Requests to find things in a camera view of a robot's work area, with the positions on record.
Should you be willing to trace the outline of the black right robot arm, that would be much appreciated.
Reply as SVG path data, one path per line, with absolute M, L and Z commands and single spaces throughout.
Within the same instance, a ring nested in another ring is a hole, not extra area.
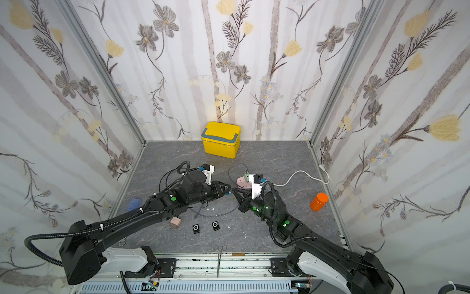
M 251 211 L 260 217 L 272 241 L 291 250 L 286 263 L 292 275 L 315 276 L 346 294 L 390 294 L 394 290 L 377 256 L 350 251 L 311 230 L 288 212 L 271 182 L 262 185 L 257 197 L 242 188 L 234 188 L 232 193 L 241 212 Z

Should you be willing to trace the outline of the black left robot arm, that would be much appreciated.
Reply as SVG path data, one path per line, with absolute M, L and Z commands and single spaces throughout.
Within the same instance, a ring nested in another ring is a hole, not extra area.
M 209 203 L 230 193 L 229 184 L 212 180 L 208 164 L 192 168 L 190 162 L 185 161 L 175 171 L 180 174 L 179 178 L 132 211 L 92 224 L 81 220 L 66 233 L 32 235 L 24 240 L 24 245 L 42 260 L 63 267 L 68 285 L 86 282 L 110 263 L 105 251 L 118 241 L 153 224 L 178 217 L 193 204 Z M 52 239 L 64 240 L 59 259 L 33 245 L 36 240 Z

